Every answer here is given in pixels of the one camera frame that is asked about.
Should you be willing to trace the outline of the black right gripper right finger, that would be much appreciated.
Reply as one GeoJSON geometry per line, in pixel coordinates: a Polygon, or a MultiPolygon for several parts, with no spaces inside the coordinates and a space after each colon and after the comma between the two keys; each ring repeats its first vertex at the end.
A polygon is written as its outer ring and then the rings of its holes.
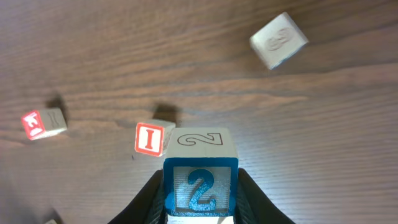
{"type": "Polygon", "coordinates": [[[235,224],[295,224],[243,169],[238,170],[235,224]]]}

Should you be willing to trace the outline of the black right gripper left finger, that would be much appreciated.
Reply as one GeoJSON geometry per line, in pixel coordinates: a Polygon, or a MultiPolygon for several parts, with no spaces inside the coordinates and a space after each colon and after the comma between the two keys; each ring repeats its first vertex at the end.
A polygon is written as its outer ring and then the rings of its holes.
{"type": "Polygon", "coordinates": [[[162,170],[157,170],[127,207],[116,215],[108,224],[144,223],[162,179],[162,170]]]}

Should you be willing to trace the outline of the blue number 2 block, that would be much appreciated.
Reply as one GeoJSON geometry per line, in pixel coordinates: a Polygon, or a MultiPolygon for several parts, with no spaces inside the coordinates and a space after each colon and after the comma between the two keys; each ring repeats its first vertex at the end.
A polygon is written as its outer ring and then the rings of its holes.
{"type": "Polygon", "coordinates": [[[234,215],[238,163],[228,129],[175,129],[163,166],[167,213],[176,217],[234,215]]]}

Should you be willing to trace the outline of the red letter I block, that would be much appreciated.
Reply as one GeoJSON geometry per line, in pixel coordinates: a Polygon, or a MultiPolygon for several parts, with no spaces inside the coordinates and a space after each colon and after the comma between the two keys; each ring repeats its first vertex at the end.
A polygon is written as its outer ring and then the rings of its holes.
{"type": "Polygon", "coordinates": [[[136,126],[136,152],[155,157],[165,154],[172,131],[176,124],[161,119],[139,122],[136,126]]]}

